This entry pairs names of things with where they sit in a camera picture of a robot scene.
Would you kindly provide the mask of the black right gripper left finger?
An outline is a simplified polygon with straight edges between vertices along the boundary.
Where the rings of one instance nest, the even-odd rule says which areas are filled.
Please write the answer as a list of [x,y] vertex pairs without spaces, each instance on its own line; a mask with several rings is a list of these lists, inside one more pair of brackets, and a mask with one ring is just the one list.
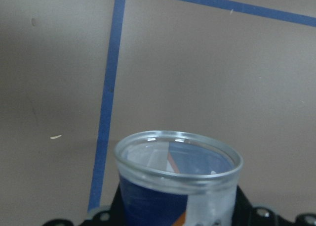
[[110,206],[102,206],[89,212],[79,226],[124,226],[124,209],[120,187],[118,185]]

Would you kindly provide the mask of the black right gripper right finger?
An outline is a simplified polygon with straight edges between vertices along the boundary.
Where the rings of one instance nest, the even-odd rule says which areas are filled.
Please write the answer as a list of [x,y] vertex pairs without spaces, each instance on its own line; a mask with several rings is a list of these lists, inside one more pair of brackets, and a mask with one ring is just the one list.
[[315,213],[303,213],[289,221],[263,206],[253,206],[241,188],[237,187],[236,204],[232,216],[233,226],[314,226]]

